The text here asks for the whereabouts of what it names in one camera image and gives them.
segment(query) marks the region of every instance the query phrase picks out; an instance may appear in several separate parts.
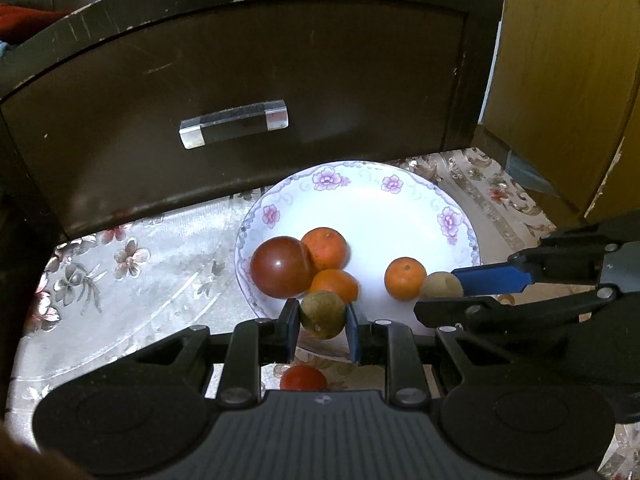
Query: tomato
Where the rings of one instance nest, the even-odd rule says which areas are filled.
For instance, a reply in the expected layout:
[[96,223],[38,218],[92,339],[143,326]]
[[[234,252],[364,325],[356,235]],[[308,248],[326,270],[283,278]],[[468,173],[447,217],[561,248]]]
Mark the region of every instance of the tomato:
[[255,250],[250,273],[263,293],[284,300],[307,290],[316,269],[305,244],[290,236],[277,236]]
[[326,390],[324,374],[309,365],[296,365],[289,368],[280,378],[281,390],[308,390],[316,392]]

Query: white plate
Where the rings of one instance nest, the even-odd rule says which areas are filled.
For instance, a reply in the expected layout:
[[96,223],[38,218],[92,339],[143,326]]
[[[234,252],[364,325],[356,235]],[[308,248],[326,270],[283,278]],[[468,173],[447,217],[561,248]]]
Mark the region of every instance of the white plate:
[[[370,319],[426,330],[415,319],[414,301],[394,300],[385,290],[391,261],[410,256],[427,273],[480,264],[476,234],[458,204],[422,177],[387,164],[348,160],[300,171],[273,186],[254,204],[236,241],[236,275],[242,293],[259,317],[277,318],[284,300],[258,290],[249,274],[250,259],[265,240],[302,238],[316,227],[331,227],[344,236],[350,259],[344,268],[360,284],[355,303]],[[314,339],[300,331],[298,346],[348,359],[346,337]]]

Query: drawer handle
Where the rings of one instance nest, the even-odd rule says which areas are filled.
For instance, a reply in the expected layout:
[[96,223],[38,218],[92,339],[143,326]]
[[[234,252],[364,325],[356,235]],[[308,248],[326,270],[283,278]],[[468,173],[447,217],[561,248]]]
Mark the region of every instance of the drawer handle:
[[266,101],[220,110],[180,122],[180,139],[187,150],[289,126],[284,101]]

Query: tablecloth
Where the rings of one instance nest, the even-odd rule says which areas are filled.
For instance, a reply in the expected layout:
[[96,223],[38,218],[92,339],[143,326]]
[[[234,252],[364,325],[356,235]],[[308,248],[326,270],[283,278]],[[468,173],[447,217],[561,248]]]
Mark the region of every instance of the tablecloth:
[[[475,148],[392,164],[431,180],[456,200],[476,231],[483,263],[503,262],[554,229],[500,165]],[[18,347],[7,430],[35,446],[31,417],[52,388],[189,325],[206,324],[212,333],[222,333],[254,318],[236,280],[234,246],[244,216],[264,192],[212,200],[56,248]],[[501,299],[517,304],[582,290],[537,284]],[[384,385],[379,367],[330,361],[301,349],[296,362],[321,369],[332,390]],[[286,367],[263,367],[263,388],[277,388]],[[216,366],[207,396],[214,396],[221,371],[222,365]],[[601,471],[610,478],[630,478],[638,449],[638,427],[617,427]]]

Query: screw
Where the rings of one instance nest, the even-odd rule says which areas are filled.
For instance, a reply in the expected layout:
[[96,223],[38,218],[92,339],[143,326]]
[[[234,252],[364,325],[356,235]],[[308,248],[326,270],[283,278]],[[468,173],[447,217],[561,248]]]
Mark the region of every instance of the screw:
[[601,300],[608,300],[611,296],[613,296],[613,289],[610,286],[603,286],[602,288],[598,289],[596,295]]
[[396,400],[400,404],[415,406],[427,400],[427,394],[419,388],[401,388],[396,392]]
[[220,400],[225,404],[243,404],[251,399],[251,393],[246,388],[229,388],[220,394]]
[[482,310],[482,305],[471,305],[468,309],[465,310],[465,313],[468,316],[472,316],[476,312],[480,312]]

